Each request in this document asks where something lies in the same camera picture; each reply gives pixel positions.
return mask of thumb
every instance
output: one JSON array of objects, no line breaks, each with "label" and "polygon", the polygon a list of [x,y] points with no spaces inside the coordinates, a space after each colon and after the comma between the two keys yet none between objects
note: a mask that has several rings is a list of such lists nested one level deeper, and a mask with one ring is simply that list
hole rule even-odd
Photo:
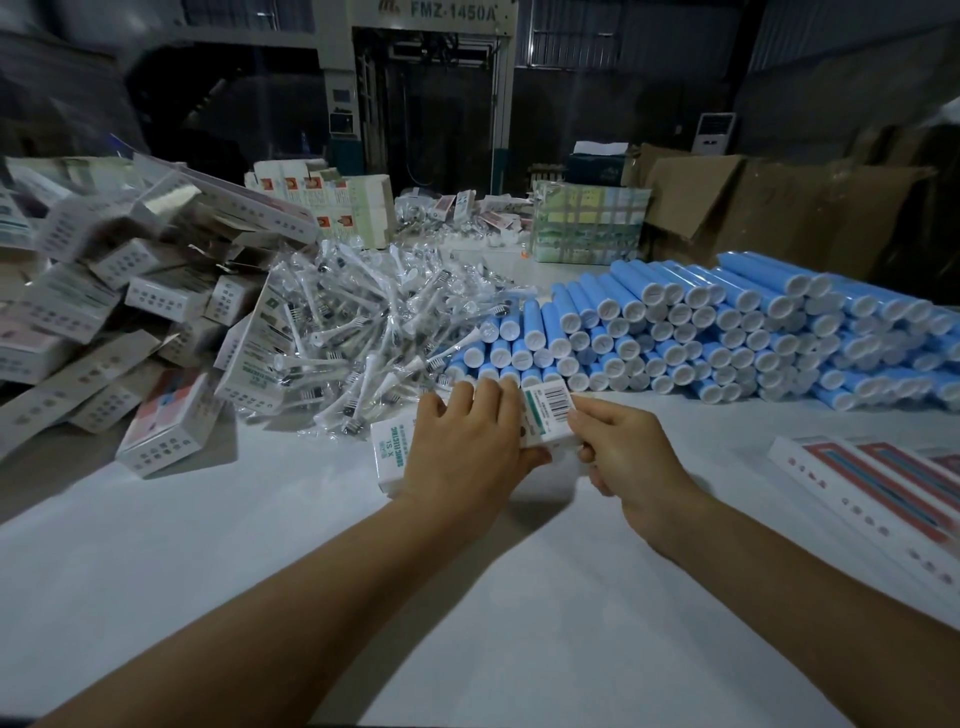
[{"label": "thumb", "polygon": [[527,448],[520,451],[520,472],[526,477],[534,468],[549,465],[553,462],[553,455],[546,448]]},{"label": "thumb", "polygon": [[610,425],[600,422],[579,409],[571,409],[567,412],[566,423],[570,425],[570,429],[577,437],[589,443],[594,450],[597,450],[597,444],[603,443],[607,431],[611,429]]}]

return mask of air conditioner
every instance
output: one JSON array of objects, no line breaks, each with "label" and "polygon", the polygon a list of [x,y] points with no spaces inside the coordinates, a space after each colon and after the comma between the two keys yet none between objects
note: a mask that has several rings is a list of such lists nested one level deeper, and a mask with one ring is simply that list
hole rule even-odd
[{"label": "air conditioner", "polygon": [[697,124],[697,135],[693,137],[695,155],[719,156],[727,153],[736,124],[735,113],[702,113]]}]

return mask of barcode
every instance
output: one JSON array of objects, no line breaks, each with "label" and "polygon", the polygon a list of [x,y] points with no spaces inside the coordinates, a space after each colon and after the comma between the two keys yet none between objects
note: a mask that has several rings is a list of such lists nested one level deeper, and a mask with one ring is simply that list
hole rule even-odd
[{"label": "barcode", "polygon": [[566,392],[566,387],[545,389],[543,397],[550,408],[550,415],[559,422],[566,422],[566,413],[570,411],[570,395]]}]

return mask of bundle of flattened boxes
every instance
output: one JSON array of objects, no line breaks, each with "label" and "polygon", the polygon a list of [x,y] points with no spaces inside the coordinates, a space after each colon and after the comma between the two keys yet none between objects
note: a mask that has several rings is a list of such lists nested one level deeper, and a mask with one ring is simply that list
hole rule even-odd
[{"label": "bundle of flattened boxes", "polygon": [[367,248],[384,249],[396,233],[394,193],[387,175],[343,177],[322,159],[259,161],[249,189],[306,207],[321,238],[359,235]]},{"label": "bundle of flattened boxes", "polygon": [[[30,251],[39,264],[0,301],[0,383],[15,394],[0,405],[0,460],[51,425],[99,433],[137,407],[116,459],[138,475],[207,441],[223,404],[214,396],[218,370],[236,350],[264,276],[226,273],[170,232],[189,227],[178,216],[200,203],[234,219],[257,198],[271,211],[277,204],[178,165],[139,161],[142,185],[91,193],[8,160],[18,191],[4,197],[7,216],[31,236],[29,248],[17,236],[17,254]],[[17,196],[48,207],[46,216],[20,214]],[[254,212],[247,216],[259,219]],[[279,206],[274,227],[296,229],[295,212]],[[140,237],[109,233],[123,226]],[[0,254],[10,247],[0,239]]]}]

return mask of white table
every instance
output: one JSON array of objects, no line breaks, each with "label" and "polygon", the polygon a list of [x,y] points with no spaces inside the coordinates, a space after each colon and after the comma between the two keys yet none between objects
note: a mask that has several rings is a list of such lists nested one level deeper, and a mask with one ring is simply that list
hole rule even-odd
[{"label": "white table", "polygon": [[[684,465],[721,499],[960,625],[764,460],[774,434],[937,443],[955,431],[955,417],[836,415],[812,400],[710,407],[682,395],[611,397],[655,411]],[[222,417],[207,450],[147,480],[109,463],[120,433],[49,431],[0,465],[0,520],[10,519],[0,526],[0,715],[45,713],[385,502],[369,443],[283,426],[296,425]],[[575,488],[573,500],[513,506],[372,642],[317,721],[847,725],[777,652],[638,539],[614,501],[576,479],[573,462],[538,475]]]}]

